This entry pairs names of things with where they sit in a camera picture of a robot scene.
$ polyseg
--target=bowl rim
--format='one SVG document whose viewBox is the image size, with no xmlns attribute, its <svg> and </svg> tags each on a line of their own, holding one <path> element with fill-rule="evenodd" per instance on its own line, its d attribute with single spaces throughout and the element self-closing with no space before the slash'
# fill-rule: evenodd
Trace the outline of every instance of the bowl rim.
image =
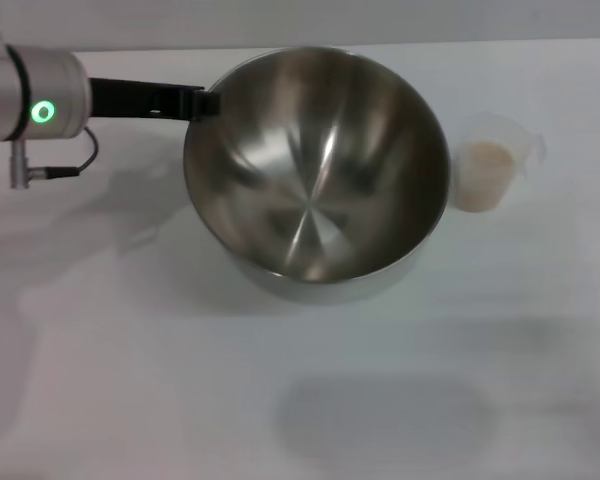
<svg viewBox="0 0 600 480">
<path fill-rule="evenodd" d="M 305 285 L 338 285 L 338 284 L 344 284 L 344 283 L 349 283 L 349 282 L 359 282 L 362 280 L 368 280 L 371 279 L 372 277 L 379 275 L 383 272 L 386 272 L 387 270 L 395 267 L 396 265 L 406 261 L 409 257 L 412 257 L 413 255 L 415 255 L 416 251 L 420 250 L 422 245 L 429 239 L 429 237 L 431 236 L 431 234 L 433 233 L 433 231 L 436 229 L 436 227 L 438 226 L 438 224 L 440 223 L 440 220 L 442 219 L 442 216 L 444 215 L 447 206 L 448 206 L 448 202 L 449 202 L 449 188 L 451 185 L 451 157 L 450 157 L 450 151 L 449 151 L 449 145 L 447 142 L 447 138 L 444 134 L 444 130 L 442 129 L 442 126 L 440 125 L 440 121 L 438 120 L 438 117 L 435 115 L 435 113 L 433 112 L 433 110 L 431 109 L 431 107 L 429 106 L 429 103 L 427 103 L 427 101 L 422 97 L 422 95 L 420 95 L 420 93 L 409 83 L 407 82 L 401 75 L 399 75 L 398 73 L 394 72 L 393 70 L 391 70 L 389 67 L 386 67 L 385 65 L 372 60 L 364 55 L 360 55 L 358 53 L 355 52 L 351 52 L 349 50 L 344 50 L 342 48 L 337 48 L 337 47 L 330 47 L 330 46 L 297 46 L 297 47 L 288 47 L 288 48 L 275 48 L 275 49 L 271 49 L 269 51 L 263 52 L 259 55 L 256 55 L 254 57 L 251 57 L 241 63 L 239 63 L 238 65 L 236 65 L 235 67 L 233 67 L 231 70 L 229 70 L 227 73 L 225 73 L 224 75 L 222 75 L 209 89 L 208 91 L 213 92 L 219 85 L 222 84 L 222 82 L 224 80 L 226 80 L 229 76 L 233 75 L 236 71 L 238 71 L 239 69 L 253 63 L 256 62 L 258 60 L 261 60 L 262 58 L 265 57 L 269 57 L 269 56 L 274 56 L 274 55 L 279 55 L 282 53 L 287 53 L 287 52 L 294 52 L 294 51 L 302 51 L 302 50 L 322 50 L 325 52 L 334 52 L 334 53 L 338 53 L 338 54 L 342 54 L 342 55 L 348 55 L 348 56 L 352 56 L 352 57 L 356 57 L 360 60 L 372 63 L 373 65 L 377 66 L 378 68 L 384 70 L 385 72 L 389 73 L 390 75 L 394 76 L 397 78 L 398 81 L 400 81 L 400 83 L 402 83 L 405 87 L 409 88 L 416 96 L 419 97 L 420 101 L 422 102 L 422 104 L 424 106 L 426 106 L 426 108 L 429 110 L 429 113 L 431 114 L 432 119 L 434 120 L 438 131 L 441 135 L 442 141 L 443 141 L 443 147 L 444 147 L 444 153 L 445 153 L 445 164 L 447 166 L 447 172 L 446 172 L 446 179 L 445 179 L 445 189 L 444 189 L 444 196 L 442 198 L 442 202 L 441 202 L 441 207 L 440 207 L 440 211 L 438 212 L 438 214 L 436 215 L 434 221 L 431 223 L 429 229 L 427 230 L 427 233 L 424 234 L 422 236 L 422 238 L 418 241 L 417 244 L 415 244 L 408 252 L 406 252 L 404 255 L 400 256 L 399 258 L 397 258 L 396 260 L 392 261 L 391 263 L 383 266 L 382 268 L 379 268 L 377 270 L 374 270 L 372 272 L 368 272 L 368 273 L 363 273 L 361 275 L 355 275 L 355 276 L 351 276 L 348 278 L 339 278 L 336 280 L 307 280 L 304 278 L 296 278 L 290 275 L 285 275 L 283 273 L 280 272 L 276 272 L 274 270 L 270 270 L 266 267 L 263 267 L 262 265 L 254 262 L 253 260 L 246 258 L 244 255 L 234 251 L 234 249 L 229 246 L 209 225 L 209 223 L 207 222 L 207 220 L 204 218 L 204 216 L 202 215 L 202 212 L 200 211 L 200 209 L 198 208 L 198 205 L 196 205 L 196 202 L 194 201 L 194 199 L 191 196 L 191 186 L 189 185 L 189 181 L 187 179 L 187 145 L 189 144 L 189 137 L 190 135 L 193 135 L 193 130 L 195 129 L 195 122 L 190 122 L 189 123 L 189 127 L 187 128 L 187 134 L 186 134 L 186 139 L 185 139 L 185 144 L 184 144 L 184 151 L 183 151 L 183 155 L 182 155 L 182 163 L 183 163 L 183 169 L 184 169 L 184 179 L 185 179 L 185 184 L 187 187 L 187 194 L 189 196 L 189 200 L 191 201 L 191 203 L 193 204 L 193 208 L 195 209 L 196 213 L 198 214 L 198 217 L 200 218 L 200 220 L 202 221 L 203 225 L 207 228 L 207 230 L 214 236 L 214 238 L 216 240 L 218 240 L 218 242 L 220 243 L 220 245 L 222 245 L 231 255 L 234 255 L 236 258 L 238 258 L 239 260 L 246 262 L 247 265 L 251 266 L 252 268 L 255 268 L 256 270 L 262 271 L 266 274 L 269 274 L 273 277 L 279 278 L 279 279 L 284 279 L 284 280 L 290 280 L 293 282 L 297 282 L 300 284 L 305 284 Z"/>
</svg>

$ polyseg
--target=white table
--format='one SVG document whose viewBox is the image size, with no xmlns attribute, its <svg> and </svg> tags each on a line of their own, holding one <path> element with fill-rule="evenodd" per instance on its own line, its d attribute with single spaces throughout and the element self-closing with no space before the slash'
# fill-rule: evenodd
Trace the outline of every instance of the white table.
<svg viewBox="0 0 600 480">
<path fill-rule="evenodd" d="M 258 289 L 205 230 L 185 124 L 92 120 L 88 172 L 26 193 L 0 145 L 0 479 L 600 480 L 600 40 L 352 50 L 450 141 L 501 113 L 546 163 L 493 212 L 448 210 L 392 289 L 317 306 Z M 80 58 L 210 86 L 261 51 Z"/>
</svg>

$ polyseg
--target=cable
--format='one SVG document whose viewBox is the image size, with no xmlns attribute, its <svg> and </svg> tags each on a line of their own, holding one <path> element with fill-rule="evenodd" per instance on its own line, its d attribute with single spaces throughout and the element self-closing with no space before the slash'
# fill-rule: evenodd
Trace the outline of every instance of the cable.
<svg viewBox="0 0 600 480">
<path fill-rule="evenodd" d="M 89 135 L 89 138 L 91 138 L 91 142 L 93 143 L 93 153 L 87 159 L 86 162 L 84 162 L 78 167 L 80 173 L 84 172 L 89 167 L 89 165 L 91 165 L 96 159 L 98 153 L 100 153 L 100 144 L 98 143 L 98 137 L 96 137 L 96 134 L 93 133 L 93 131 L 89 127 L 84 127 L 84 131 L 87 132 L 87 135 Z"/>
<path fill-rule="evenodd" d="M 98 137 L 89 127 L 84 127 L 84 131 L 87 132 L 91 142 L 93 143 L 93 152 L 91 156 L 79 167 L 39 167 L 31 169 L 32 178 L 53 180 L 54 178 L 68 178 L 78 177 L 84 172 L 89 165 L 98 157 L 100 153 L 100 144 L 98 143 Z"/>
</svg>

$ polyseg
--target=white wall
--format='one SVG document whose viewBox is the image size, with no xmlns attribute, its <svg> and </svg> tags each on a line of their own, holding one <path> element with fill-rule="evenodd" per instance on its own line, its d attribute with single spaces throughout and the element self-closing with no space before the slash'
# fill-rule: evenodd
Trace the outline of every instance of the white wall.
<svg viewBox="0 0 600 480">
<path fill-rule="evenodd" d="M 600 0 L 0 0 L 12 43 L 74 49 L 600 37 Z"/>
</svg>

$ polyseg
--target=green led light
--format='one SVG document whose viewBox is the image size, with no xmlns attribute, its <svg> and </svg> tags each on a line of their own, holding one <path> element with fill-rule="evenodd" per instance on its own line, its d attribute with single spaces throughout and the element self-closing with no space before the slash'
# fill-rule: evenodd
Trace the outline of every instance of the green led light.
<svg viewBox="0 0 600 480">
<path fill-rule="evenodd" d="M 53 103 L 43 100 L 36 103 L 31 109 L 31 118 L 36 123 L 47 123 L 56 113 Z"/>
</svg>

